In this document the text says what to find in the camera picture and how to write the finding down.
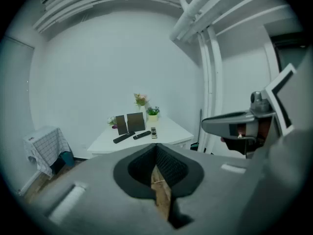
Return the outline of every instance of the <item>wooden floor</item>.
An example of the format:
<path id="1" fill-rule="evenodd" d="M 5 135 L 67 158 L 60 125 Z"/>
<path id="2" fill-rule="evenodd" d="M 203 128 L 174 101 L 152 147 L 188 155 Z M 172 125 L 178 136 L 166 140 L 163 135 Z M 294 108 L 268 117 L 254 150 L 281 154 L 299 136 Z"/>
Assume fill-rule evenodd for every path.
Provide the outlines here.
<path id="1" fill-rule="evenodd" d="M 80 163 L 83 162 L 75 161 L 75 166 Z M 47 175 L 41 173 L 25 193 L 25 200 L 28 203 L 31 203 L 46 186 L 54 184 L 73 168 L 74 167 L 65 165 L 59 173 L 54 175 L 51 179 L 49 179 Z M 151 175 L 151 188 L 156 191 L 156 207 L 161 215 L 167 220 L 171 204 L 171 189 L 168 187 L 157 166 L 155 166 Z"/>

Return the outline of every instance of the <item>black remote control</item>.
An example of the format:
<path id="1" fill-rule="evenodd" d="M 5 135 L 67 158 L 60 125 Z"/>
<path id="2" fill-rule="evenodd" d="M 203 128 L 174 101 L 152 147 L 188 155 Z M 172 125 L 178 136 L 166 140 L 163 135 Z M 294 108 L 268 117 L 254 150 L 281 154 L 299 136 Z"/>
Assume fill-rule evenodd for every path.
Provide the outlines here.
<path id="1" fill-rule="evenodd" d="M 133 136 L 133 139 L 139 139 L 139 138 L 143 138 L 143 137 L 145 137 L 145 136 L 147 136 L 147 135 L 150 135 L 151 134 L 151 131 L 146 131 L 146 132 L 144 132 L 144 133 L 141 133 L 141 134 L 139 134 L 139 135 L 136 135 L 136 136 Z"/>
<path id="2" fill-rule="evenodd" d="M 134 134 L 135 134 L 135 132 L 134 132 L 134 131 L 131 131 L 131 132 L 125 134 L 125 135 L 122 135 L 122 136 L 120 136 L 120 137 L 118 137 L 118 138 L 116 138 L 116 139 L 113 139 L 113 142 L 114 142 L 114 143 L 119 143 L 119 142 L 121 142 L 121 141 L 123 141 L 123 140 L 125 140 L 125 139 L 127 139 L 127 138 L 129 138 L 129 137 L 131 137 L 131 136 L 134 135 Z"/>

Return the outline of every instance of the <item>small plant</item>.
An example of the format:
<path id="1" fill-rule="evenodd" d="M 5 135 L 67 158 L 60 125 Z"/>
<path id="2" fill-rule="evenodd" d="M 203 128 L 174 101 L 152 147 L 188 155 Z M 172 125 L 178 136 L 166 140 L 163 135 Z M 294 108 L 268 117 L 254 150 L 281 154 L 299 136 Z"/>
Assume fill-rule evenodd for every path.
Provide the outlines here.
<path id="1" fill-rule="evenodd" d="M 160 112 L 160 109 L 156 106 L 154 109 L 152 107 L 149 107 L 147 109 L 147 113 L 148 115 L 151 115 L 151 116 L 155 116 L 157 115 L 158 113 Z"/>
<path id="2" fill-rule="evenodd" d="M 147 95 L 136 94 L 136 93 L 134 95 L 135 95 L 136 105 L 144 106 L 146 103 L 148 103 Z"/>
<path id="3" fill-rule="evenodd" d="M 108 125 L 116 125 L 115 117 L 108 117 Z"/>

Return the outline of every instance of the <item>remote control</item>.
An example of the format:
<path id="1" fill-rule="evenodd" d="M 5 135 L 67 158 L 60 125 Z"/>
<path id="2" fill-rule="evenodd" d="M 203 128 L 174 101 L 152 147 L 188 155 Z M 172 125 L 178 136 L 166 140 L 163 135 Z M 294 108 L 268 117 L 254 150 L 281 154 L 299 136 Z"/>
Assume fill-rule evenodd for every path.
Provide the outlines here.
<path id="1" fill-rule="evenodd" d="M 151 127 L 151 138 L 156 139 L 157 138 L 157 130 L 155 127 Z"/>
<path id="2" fill-rule="evenodd" d="M 127 139 L 127 138 L 129 138 L 129 137 L 131 137 L 131 136 L 134 135 L 134 134 L 135 134 L 135 132 L 134 132 L 134 131 L 131 131 L 131 132 L 125 134 L 125 135 L 122 135 L 122 136 L 120 136 L 120 137 L 118 137 L 118 138 L 116 138 L 116 139 L 113 139 L 113 142 L 114 142 L 114 143 L 119 143 L 119 142 L 121 142 L 121 141 L 123 141 L 123 140 L 125 140 L 125 139 Z"/>
<path id="3" fill-rule="evenodd" d="M 139 138 L 143 138 L 143 137 L 145 137 L 145 136 L 147 136 L 147 135 L 150 135 L 151 134 L 151 131 L 146 131 L 146 132 L 144 132 L 144 133 L 141 133 L 141 134 L 139 134 L 139 135 L 136 135 L 136 136 L 133 136 L 133 139 L 139 139 Z"/>

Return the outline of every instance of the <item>blue object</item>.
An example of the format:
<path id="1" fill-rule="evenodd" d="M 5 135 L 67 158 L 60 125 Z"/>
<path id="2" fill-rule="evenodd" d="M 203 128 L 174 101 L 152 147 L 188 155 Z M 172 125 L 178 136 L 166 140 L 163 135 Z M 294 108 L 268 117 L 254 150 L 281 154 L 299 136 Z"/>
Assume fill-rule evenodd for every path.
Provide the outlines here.
<path id="1" fill-rule="evenodd" d="M 64 162 L 69 166 L 74 166 L 74 159 L 73 154 L 69 151 L 65 151 L 61 153 L 61 158 L 64 160 Z"/>

